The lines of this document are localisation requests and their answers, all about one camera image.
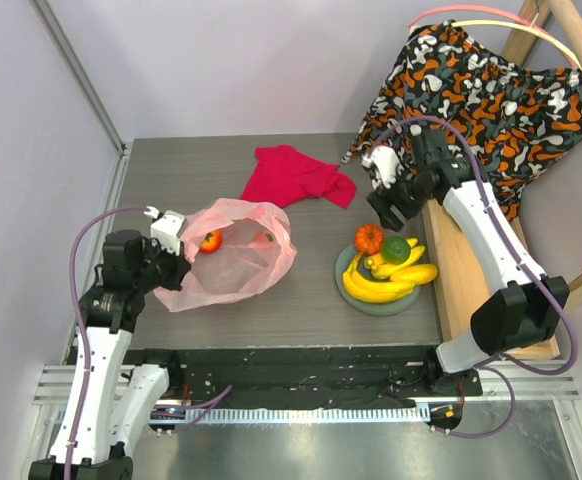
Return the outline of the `large yellow banana bunch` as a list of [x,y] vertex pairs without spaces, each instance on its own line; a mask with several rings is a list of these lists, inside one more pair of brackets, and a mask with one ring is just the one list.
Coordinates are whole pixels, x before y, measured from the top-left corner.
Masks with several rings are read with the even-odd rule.
[[363,254],[356,253],[342,274],[344,289],[352,298],[367,304],[385,304],[398,301],[415,289],[416,285],[412,282],[368,280],[358,271],[362,259]]

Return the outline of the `orange fake persimmon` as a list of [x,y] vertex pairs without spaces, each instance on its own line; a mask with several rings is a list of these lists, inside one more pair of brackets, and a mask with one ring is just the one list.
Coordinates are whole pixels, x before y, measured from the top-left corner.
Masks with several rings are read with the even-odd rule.
[[215,253],[222,245],[222,232],[217,229],[206,234],[204,240],[199,245],[199,252],[202,254]]

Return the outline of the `pink plastic bag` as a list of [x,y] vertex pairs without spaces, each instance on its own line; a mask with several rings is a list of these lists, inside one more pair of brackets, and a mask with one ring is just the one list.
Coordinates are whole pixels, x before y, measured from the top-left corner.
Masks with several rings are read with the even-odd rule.
[[[212,254],[199,252],[207,233],[219,229],[222,245]],[[171,312],[228,304],[258,295],[290,270],[297,250],[285,211],[268,202],[221,198],[186,216],[180,239],[191,264],[181,291],[154,290]]]

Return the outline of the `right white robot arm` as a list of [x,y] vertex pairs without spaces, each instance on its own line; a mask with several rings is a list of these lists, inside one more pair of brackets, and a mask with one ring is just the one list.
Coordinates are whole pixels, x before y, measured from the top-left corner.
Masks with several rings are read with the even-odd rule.
[[425,357],[424,386],[443,395],[474,368],[549,340],[566,320],[569,287],[562,277],[548,276],[518,239],[462,134],[432,116],[404,119],[396,126],[406,130],[417,122],[423,127],[411,147],[415,174],[400,178],[397,153],[383,143],[394,129],[381,134],[362,165],[373,185],[367,200],[382,226],[397,231],[427,201],[436,200],[467,237],[485,275],[490,296],[472,314],[469,327]]

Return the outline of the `green orange fake mango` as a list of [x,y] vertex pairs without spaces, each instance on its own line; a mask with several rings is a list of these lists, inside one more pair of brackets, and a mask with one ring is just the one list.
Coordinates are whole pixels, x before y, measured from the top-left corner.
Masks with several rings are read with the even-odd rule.
[[411,254],[411,246],[401,236],[386,237],[381,245],[380,254],[386,263],[402,264]]

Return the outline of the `yellow fake fruit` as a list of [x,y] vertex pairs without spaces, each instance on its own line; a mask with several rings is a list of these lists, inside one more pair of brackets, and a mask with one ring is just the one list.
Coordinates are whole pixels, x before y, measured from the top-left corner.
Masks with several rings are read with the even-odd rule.
[[424,285],[435,280],[437,276],[438,269],[434,264],[415,264],[393,272],[390,280]]

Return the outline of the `small yellow banana bunch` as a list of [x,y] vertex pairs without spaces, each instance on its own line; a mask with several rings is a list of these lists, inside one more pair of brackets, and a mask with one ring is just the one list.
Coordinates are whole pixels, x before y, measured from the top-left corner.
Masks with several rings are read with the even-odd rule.
[[379,253],[366,257],[363,260],[363,266],[370,271],[375,279],[385,280],[397,270],[414,265],[419,261],[426,251],[426,247],[419,243],[417,238],[405,238],[411,246],[410,257],[402,264],[386,263],[382,255]]

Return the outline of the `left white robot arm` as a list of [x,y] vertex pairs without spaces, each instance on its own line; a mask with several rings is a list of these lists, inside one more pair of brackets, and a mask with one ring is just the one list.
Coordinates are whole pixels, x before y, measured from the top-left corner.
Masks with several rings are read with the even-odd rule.
[[108,234],[94,284],[79,300],[80,338],[71,391],[47,458],[30,466],[31,479],[129,479],[132,455],[160,398],[181,391],[185,371],[174,350],[146,349],[126,391],[115,396],[145,297],[158,287],[180,290],[190,264],[178,230]]

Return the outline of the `orange fake pumpkin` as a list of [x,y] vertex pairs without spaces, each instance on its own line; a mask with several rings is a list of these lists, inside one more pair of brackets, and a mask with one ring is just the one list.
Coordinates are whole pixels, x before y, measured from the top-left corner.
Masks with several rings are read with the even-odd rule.
[[375,224],[366,224],[356,231],[353,245],[358,252],[371,256],[380,252],[383,241],[383,229]]

